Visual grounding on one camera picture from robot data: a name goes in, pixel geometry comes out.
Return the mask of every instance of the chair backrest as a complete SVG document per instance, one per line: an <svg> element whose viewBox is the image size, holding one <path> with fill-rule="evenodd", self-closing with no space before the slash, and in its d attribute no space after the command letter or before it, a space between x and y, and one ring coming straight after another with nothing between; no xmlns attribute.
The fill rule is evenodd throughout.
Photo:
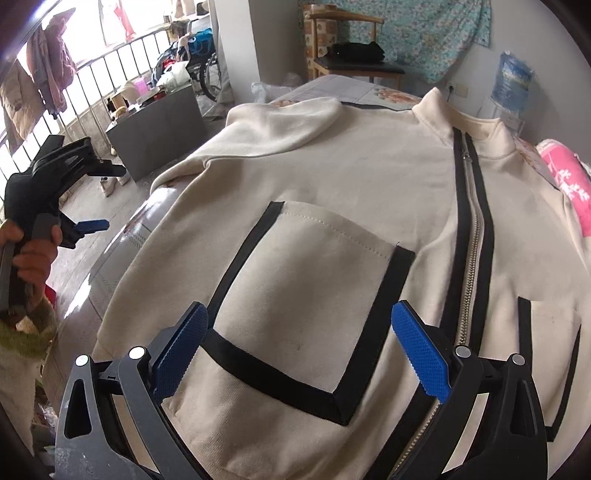
<svg viewBox="0 0 591 480"><path fill-rule="evenodd" d="M376 39L377 24L383 25L384 19L380 17L370 17L369 15L354 14L344 10L332 10L325 12L310 12L306 14L306 19L312 20L312 51L314 57L318 56L318 32L316 30L316 20L336 20L337 22L370 22L371 25L371 41Z"/></svg>

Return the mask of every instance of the wheelchair wheel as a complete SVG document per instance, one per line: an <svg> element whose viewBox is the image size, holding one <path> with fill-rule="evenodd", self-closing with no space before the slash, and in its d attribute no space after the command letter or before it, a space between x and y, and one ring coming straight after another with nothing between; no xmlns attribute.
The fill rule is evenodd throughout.
<svg viewBox="0 0 591 480"><path fill-rule="evenodd" d="M201 84L203 93L215 102L217 96L222 91L222 75L215 52L212 53L207 61L204 61L200 65L199 83Z"/></svg>

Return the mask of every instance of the hand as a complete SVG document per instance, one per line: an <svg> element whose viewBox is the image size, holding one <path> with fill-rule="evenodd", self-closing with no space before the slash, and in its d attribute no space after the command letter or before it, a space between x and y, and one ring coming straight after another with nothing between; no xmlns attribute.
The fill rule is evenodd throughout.
<svg viewBox="0 0 591 480"><path fill-rule="evenodd" d="M6 242L18 243L23 236L17 224L7 220L0 226L0 247ZM31 240L12 259L12 264L18 268L18 276L31 286L28 290L28 312L34 310L43 299L45 282L49 278L51 264L57 258L57 246L61 239L61 229L54 225L51 229L51 241Z"/></svg>

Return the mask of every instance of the zipper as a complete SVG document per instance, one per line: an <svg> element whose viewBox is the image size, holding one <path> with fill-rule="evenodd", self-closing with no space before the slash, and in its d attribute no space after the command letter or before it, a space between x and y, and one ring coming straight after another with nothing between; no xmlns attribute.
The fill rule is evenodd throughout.
<svg viewBox="0 0 591 480"><path fill-rule="evenodd" d="M466 143L466 135L462 134L462 156L465 162L466 184L468 199L470 202L470 209L472 211L472 228L470 229L470 241L468 244L468 256L466 259L466 272L464 274L464 285L462 287L462 300L460 302L460 317L458 324L458 331L456 335L455 345L468 345L468 333L470 329L470 318L472 313L472 306L474 303L474 295L476 293L475 283L476 274L478 270L478 253L482 234L482 212L478 203L476 195L476 185L474 183L473 160L470 156L468 146ZM433 418L437 414L441 406L439 400L435 400L427 417L423 421L421 427L416 432L413 439L409 442L406 450L398 459L390 476L404 463L408 455L414 450L418 441L421 439L427 430Z"/></svg>

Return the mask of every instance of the wooden chair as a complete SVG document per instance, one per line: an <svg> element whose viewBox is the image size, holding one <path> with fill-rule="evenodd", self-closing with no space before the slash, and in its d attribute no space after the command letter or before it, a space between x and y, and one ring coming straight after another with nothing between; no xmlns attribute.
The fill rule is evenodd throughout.
<svg viewBox="0 0 591 480"><path fill-rule="evenodd" d="M371 41L375 41L377 24L383 25L383 18L354 14L344 10L334 10L326 12L311 12L306 14L306 19L312 20L314 78L318 78L319 74L328 75L331 73L345 76L369 77L369 81L372 83L374 82L374 77L392 78L396 80L396 88L400 90L400 80L402 75L404 75L404 70L397 65L389 63L353 63L331 59L326 56L318 57L318 32L316 30L317 20L370 22L372 24Z"/></svg>

